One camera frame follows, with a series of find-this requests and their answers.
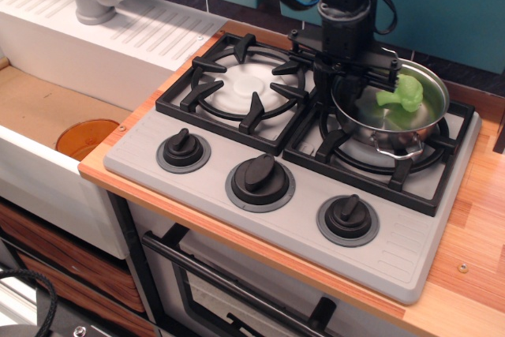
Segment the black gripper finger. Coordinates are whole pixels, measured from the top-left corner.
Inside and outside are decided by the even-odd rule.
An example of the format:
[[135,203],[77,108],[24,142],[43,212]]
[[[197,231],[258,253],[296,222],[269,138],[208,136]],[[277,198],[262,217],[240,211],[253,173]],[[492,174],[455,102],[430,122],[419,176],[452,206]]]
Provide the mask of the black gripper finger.
[[314,61],[312,71],[318,101],[331,103],[331,89],[335,80],[335,71],[322,61]]
[[335,103],[342,110],[354,109],[367,86],[368,80],[362,76],[350,74],[339,77],[335,85]]

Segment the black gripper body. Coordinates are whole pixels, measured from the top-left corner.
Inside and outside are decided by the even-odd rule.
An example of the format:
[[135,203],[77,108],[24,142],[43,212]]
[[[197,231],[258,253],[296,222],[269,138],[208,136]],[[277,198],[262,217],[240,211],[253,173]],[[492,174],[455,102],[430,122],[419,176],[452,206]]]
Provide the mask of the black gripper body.
[[372,70],[382,72],[383,83],[394,83],[399,57],[375,41],[374,13],[321,11],[320,18],[319,30],[295,29],[289,33],[295,51],[309,51],[313,54],[312,63],[322,61],[331,66],[335,71],[334,83],[338,77],[350,74],[366,77]]

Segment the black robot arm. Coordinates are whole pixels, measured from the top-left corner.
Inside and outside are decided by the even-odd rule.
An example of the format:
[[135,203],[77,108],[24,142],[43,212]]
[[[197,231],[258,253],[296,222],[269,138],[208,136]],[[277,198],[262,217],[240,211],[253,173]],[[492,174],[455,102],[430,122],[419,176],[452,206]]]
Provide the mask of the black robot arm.
[[375,39],[377,1],[318,0],[320,30],[293,30],[288,35],[295,52],[313,56],[320,104],[334,106],[332,92],[338,84],[356,99],[371,80],[387,86],[395,82],[402,65],[395,51],[383,48]]

